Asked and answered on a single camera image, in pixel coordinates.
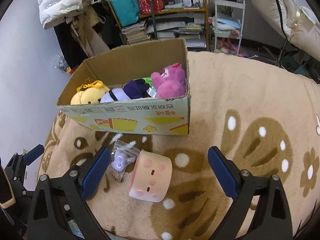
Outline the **pink swirl roll squishy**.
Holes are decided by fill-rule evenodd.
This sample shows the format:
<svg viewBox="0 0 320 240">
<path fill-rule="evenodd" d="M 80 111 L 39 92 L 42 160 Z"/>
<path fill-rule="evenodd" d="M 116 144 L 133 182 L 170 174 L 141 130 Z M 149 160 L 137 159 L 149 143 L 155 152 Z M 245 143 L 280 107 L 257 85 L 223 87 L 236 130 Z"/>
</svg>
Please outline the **pink swirl roll squishy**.
<svg viewBox="0 0 320 240">
<path fill-rule="evenodd" d="M 167 194 L 172 176 L 171 159 L 140 151 L 129 186 L 129 196 L 138 200 L 159 203 Z"/>
</svg>

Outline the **yellow dog plush toy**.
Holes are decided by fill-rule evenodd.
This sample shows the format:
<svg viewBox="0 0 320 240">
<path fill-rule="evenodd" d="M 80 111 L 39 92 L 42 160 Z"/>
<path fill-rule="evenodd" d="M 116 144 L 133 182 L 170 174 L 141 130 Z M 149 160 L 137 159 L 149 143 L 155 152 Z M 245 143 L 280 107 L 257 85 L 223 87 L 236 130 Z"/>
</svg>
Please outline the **yellow dog plush toy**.
<svg viewBox="0 0 320 240">
<path fill-rule="evenodd" d="M 100 103 L 102 97 L 110 89 L 100 80 L 81 85 L 71 99 L 71 105 L 88 105 Z"/>
</svg>

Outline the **white-haired purple doll plush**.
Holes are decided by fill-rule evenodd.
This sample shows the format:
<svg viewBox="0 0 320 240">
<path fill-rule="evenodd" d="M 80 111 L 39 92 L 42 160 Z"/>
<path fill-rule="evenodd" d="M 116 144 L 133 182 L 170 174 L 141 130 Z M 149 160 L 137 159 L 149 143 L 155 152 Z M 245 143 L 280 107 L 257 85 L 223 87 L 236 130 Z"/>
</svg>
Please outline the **white-haired purple doll plush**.
<svg viewBox="0 0 320 240">
<path fill-rule="evenodd" d="M 114 88 L 107 92 L 101 99 L 100 103 L 127 101 L 143 98 L 140 89 L 135 80 L 131 80 L 123 88 Z"/>
</svg>

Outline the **green tissue pack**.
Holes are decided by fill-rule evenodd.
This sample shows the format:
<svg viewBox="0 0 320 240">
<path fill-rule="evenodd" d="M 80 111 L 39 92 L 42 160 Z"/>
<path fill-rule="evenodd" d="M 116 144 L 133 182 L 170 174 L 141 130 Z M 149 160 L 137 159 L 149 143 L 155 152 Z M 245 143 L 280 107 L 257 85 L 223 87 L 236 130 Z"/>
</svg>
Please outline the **green tissue pack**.
<svg viewBox="0 0 320 240">
<path fill-rule="evenodd" d="M 152 84 L 151 77 L 144 77 L 141 79 L 136 79 L 135 80 L 136 85 L 141 91 L 142 97 L 147 98 L 155 98 L 156 97 L 156 89 L 154 85 Z"/>
</svg>

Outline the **pink bear plush toy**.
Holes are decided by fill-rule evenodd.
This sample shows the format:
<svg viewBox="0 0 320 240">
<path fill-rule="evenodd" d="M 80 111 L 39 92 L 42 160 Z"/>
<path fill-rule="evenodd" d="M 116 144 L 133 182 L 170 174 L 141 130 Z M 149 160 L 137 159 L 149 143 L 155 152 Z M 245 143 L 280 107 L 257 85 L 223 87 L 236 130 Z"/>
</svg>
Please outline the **pink bear plush toy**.
<svg viewBox="0 0 320 240">
<path fill-rule="evenodd" d="M 151 81 L 160 99 L 179 98 L 185 96 L 185 70 L 180 63 L 165 67 L 160 72 L 151 74 Z"/>
</svg>

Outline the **purple toy in plastic bag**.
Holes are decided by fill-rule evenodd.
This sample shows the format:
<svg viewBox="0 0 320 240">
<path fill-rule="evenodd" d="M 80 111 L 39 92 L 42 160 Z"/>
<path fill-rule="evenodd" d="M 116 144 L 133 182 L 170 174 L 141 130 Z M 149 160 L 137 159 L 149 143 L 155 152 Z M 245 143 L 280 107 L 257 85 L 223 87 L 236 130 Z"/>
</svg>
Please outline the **purple toy in plastic bag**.
<svg viewBox="0 0 320 240">
<path fill-rule="evenodd" d="M 111 160 L 107 171 L 118 182 L 121 182 L 127 166 L 134 163 L 140 153 L 140 149 L 131 143 L 116 140 L 111 151 Z"/>
</svg>

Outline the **beige patterned plush blanket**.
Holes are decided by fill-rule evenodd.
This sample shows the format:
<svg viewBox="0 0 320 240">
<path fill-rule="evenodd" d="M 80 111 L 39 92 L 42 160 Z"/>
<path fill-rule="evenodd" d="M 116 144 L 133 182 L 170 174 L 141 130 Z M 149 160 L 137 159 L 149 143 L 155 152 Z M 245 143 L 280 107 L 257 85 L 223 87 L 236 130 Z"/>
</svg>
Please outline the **beige patterned plush blanket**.
<svg viewBox="0 0 320 240">
<path fill-rule="evenodd" d="M 189 53 L 190 132 L 186 136 L 93 131 L 59 113 L 39 174 L 60 177 L 116 140 L 167 156 L 172 180 L 159 203 L 128 195 L 133 168 L 122 181 L 106 173 L 88 205 L 104 230 L 127 239 L 208 239 L 226 214 L 226 197 L 207 161 L 211 146 L 259 177 L 277 174 L 294 231 L 319 207 L 319 85 L 259 61 Z"/>
</svg>

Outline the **plastic bag of toys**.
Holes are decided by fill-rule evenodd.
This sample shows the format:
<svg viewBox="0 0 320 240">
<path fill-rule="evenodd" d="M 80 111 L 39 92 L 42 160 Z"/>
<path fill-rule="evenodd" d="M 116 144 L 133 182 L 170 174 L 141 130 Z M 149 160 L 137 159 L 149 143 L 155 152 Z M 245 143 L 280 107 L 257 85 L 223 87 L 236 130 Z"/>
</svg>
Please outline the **plastic bag of toys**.
<svg viewBox="0 0 320 240">
<path fill-rule="evenodd" d="M 74 73 L 74 71 L 75 71 L 75 69 L 72 69 L 72 68 L 68 65 L 68 63 L 67 63 L 67 61 L 65 60 L 64 56 L 63 56 L 63 55 L 60 55 L 60 54 L 57 55 L 57 58 L 56 58 L 56 60 L 55 60 L 55 62 L 54 62 L 54 68 L 56 68 L 56 69 L 58 69 L 58 70 L 60 70 L 60 71 L 62 71 L 62 72 L 64 72 L 64 73 L 71 74 L 71 75 L 72 75 L 72 74 Z"/>
</svg>

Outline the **open cardboard box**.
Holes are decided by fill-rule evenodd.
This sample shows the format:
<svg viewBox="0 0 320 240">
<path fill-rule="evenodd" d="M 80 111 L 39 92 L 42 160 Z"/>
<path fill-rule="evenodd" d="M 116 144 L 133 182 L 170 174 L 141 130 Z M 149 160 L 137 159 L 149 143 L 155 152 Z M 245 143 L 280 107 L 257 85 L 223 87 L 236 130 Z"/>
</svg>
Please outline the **open cardboard box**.
<svg viewBox="0 0 320 240">
<path fill-rule="evenodd" d="M 142 42 L 86 59 L 57 106 L 81 126 L 96 131 L 187 135 L 190 93 L 185 41 Z"/>
</svg>

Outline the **beige trench coat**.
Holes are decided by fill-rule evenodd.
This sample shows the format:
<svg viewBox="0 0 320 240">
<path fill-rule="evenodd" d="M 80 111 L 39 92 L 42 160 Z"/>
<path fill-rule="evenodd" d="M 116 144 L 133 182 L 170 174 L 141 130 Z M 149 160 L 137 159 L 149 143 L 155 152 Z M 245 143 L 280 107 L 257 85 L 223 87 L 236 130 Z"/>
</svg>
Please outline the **beige trench coat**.
<svg viewBox="0 0 320 240">
<path fill-rule="evenodd" d="M 99 23 L 102 23 L 101 19 L 92 6 L 89 6 L 84 13 L 75 16 L 71 23 L 73 38 L 87 57 L 94 57 L 110 50 L 102 37 L 93 29 Z"/>
</svg>

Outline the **stack of books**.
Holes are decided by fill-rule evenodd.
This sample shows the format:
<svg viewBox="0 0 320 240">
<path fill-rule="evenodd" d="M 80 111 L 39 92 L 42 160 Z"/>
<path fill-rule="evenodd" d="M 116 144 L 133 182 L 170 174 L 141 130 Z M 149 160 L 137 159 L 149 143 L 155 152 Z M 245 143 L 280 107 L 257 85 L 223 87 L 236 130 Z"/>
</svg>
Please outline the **stack of books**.
<svg viewBox="0 0 320 240">
<path fill-rule="evenodd" d="M 125 36 L 127 44 L 129 45 L 149 41 L 151 35 L 146 31 L 147 26 L 146 21 L 140 21 L 123 28 L 121 33 Z"/>
</svg>

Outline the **teal bag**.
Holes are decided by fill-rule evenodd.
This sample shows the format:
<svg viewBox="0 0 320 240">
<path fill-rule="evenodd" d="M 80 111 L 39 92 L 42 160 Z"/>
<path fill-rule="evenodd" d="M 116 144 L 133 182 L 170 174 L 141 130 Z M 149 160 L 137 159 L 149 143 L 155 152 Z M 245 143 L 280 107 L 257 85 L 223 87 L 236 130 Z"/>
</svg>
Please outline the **teal bag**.
<svg viewBox="0 0 320 240">
<path fill-rule="evenodd" d="M 140 17 L 140 7 L 138 0 L 108 0 L 117 16 L 121 27 L 138 22 Z"/>
</svg>

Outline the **white rolling cart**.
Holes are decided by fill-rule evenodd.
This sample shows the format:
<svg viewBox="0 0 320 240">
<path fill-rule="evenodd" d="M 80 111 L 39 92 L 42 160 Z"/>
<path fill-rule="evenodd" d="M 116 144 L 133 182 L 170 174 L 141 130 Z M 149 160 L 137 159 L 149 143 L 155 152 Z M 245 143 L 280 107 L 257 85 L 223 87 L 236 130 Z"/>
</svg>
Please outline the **white rolling cart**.
<svg viewBox="0 0 320 240">
<path fill-rule="evenodd" d="M 214 35 L 213 52 L 242 56 L 240 46 L 245 19 L 245 0 L 213 0 L 211 19 Z"/>
</svg>

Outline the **wooden bookshelf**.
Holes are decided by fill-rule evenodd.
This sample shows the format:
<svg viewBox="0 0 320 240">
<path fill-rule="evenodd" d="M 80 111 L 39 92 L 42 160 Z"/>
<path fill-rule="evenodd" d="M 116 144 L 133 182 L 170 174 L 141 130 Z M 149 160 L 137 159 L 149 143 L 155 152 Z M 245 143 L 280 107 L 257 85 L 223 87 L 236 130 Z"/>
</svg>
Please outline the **wooden bookshelf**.
<svg viewBox="0 0 320 240">
<path fill-rule="evenodd" d="M 207 49 L 207 0 L 105 1 L 125 44 L 182 38 L 189 49 Z"/>
</svg>

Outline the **green pole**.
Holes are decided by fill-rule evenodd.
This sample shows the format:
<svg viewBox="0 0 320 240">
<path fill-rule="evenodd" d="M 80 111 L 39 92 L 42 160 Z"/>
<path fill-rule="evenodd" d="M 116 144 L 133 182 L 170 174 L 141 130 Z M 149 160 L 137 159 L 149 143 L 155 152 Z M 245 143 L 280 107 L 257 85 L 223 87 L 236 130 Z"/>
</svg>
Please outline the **green pole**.
<svg viewBox="0 0 320 240">
<path fill-rule="evenodd" d="M 154 34 L 155 40 L 158 40 L 157 25 L 156 25 L 156 19 L 155 19 L 155 11 L 154 11 L 154 7 L 153 7 L 153 0 L 149 0 L 149 2 L 150 2 L 150 11 L 151 11 L 151 17 L 152 17 L 152 24 L 153 24 L 153 34 Z"/>
</svg>

